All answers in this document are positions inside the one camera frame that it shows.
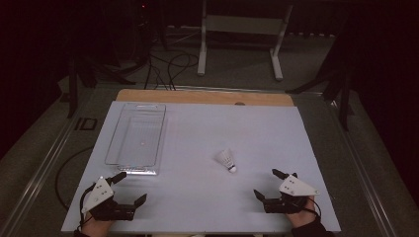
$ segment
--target metal stand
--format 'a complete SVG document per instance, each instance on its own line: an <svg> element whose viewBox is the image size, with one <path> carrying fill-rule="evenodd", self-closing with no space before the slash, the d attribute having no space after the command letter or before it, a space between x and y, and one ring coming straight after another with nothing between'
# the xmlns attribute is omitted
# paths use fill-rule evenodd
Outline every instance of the metal stand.
<svg viewBox="0 0 419 237"><path fill-rule="evenodd" d="M207 14L207 0L203 0L203 18L201 27L201 50L198 63L198 75L206 74L207 64L207 31L247 33L278 36L277 44L270 50L272 65L274 67L275 79L282 81L283 72L281 70L278 52L287 29L288 21L293 6L288 6L285 15L281 19L261 19L244 18L231 16L216 16Z"/></svg>

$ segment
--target cable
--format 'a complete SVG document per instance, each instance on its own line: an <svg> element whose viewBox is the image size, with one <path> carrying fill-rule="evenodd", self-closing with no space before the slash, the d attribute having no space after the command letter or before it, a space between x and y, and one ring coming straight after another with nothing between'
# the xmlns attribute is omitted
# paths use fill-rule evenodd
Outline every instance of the cable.
<svg viewBox="0 0 419 237"><path fill-rule="evenodd" d="M58 191L58 179L59 179L59 175L61 174L61 171L62 171L62 169L65 167L65 165L70 161L70 160L72 160L74 157L76 157L76 156L78 156L78 155L80 155L81 153L83 153L83 152L85 152L85 151L88 151L88 150L91 150L91 149L93 149L93 146L90 146L90 147L87 147L87 148L85 148L85 149L83 149L83 150L81 150L81 151L79 151L79 152L77 152L77 153L75 153L75 154L73 154L72 156L70 156L70 157L68 157L66 160L65 160L65 162L59 167L59 169L58 169L58 171L56 172L56 174L55 174L55 183L54 183L54 187L55 187L55 195L56 195L56 197L58 198L58 201L61 203L61 205L66 209L66 210L68 210L69 209L69 206L67 206L66 204L65 204L65 202L62 200L62 198L61 198L61 195L59 194L59 191Z"/></svg>
<svg viewBox="0 0 419 237"><path fill-rule="evenodd" d="M320 209L320 206L317 204L317 202L315 202L315 200L311 199L310 197L308 197L308 199L311 200L317 206L317 209L318 209L318 212L319 213L315 212L315 210L311 210L311 209L307 209L307 208L304 208L304 210L307 210L309 212L313 212L316 216L318 216L318 217L321 218L321 209Z"/></svg>
<svg viewBox="0 0 419 237"><path fill-rule="evenodd" d="M179 51L179 52L181 52L181 54L178 54L178 55L172 57L169 61L166 61L165 59L162 59L162 58L160 58L158 56L155 56L155 55L152 55L152 54L151 54L151 57L156 58L160 61L166 62L168 64L167 65L167 74L169 76L169 88L170 88L170 90L172 90L172 88L173 88L173 90L176 91L176 87L175 87L175 84L173 82L174 79L177 76L179 76L182 72L184 72L187 68L198 65L199 60L198 60L198 57L196 55L190 54L186 51L183 51L183 50L173 50L173 51ZM188 56L188 63L186 65L179 65L179 64L173 62L174 60L176 60L177 58L182 57L182 56ZM194 63L191 63L191 57L193 57L195 59ZM172 76L171 71L170 71L172 66L181 67L181 70L178 73L176 73L174 76Z"/></svg>

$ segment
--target badminton shuttlecock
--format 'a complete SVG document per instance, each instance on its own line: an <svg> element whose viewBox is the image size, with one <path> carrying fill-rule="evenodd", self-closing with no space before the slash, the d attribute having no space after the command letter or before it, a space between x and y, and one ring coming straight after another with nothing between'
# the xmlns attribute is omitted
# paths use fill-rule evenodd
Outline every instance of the badminton shuttlecock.
<svg viewBox="0 0 419 237"><path fill-rule="evenodd" d="M234 165L233 156L231 155L230 149L225 149L219 152L215 156L215 160L227 168L230 173L234 173L237 171L237 168Z"/></svg>

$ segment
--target clear plastic container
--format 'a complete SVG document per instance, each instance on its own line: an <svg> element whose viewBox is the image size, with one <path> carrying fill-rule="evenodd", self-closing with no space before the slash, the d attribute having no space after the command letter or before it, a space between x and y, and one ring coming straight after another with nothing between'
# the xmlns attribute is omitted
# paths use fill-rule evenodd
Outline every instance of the clear plastic container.
<svg viewBox="0 0 419 237"><path fill-rule="evenodd" d="M157 175L166 106L126 103L108 150L106 164L118 172Z"/></svg>

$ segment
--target white board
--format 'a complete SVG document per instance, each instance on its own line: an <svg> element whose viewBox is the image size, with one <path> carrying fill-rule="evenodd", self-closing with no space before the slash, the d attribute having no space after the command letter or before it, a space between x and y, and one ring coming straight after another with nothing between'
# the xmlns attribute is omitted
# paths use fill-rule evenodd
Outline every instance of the white board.
<svg viewBox="0 0 419 237"><path fill-rule="evenodd" d="M93 182L112 177L105 159L125 102L113 102L83 174L62 231L79 222L79 200ZM165 104L166 128L158 176L129 176L113 185L118 203L146 203L133 221L117 221L123 233L285 233L283 214L267 214L253 193L278 198L282 180L272 169L296 172L317 188L322 223L340 231L333 206L296 107ZM237 167L229 173L213 157L229 148Z"/></svg>

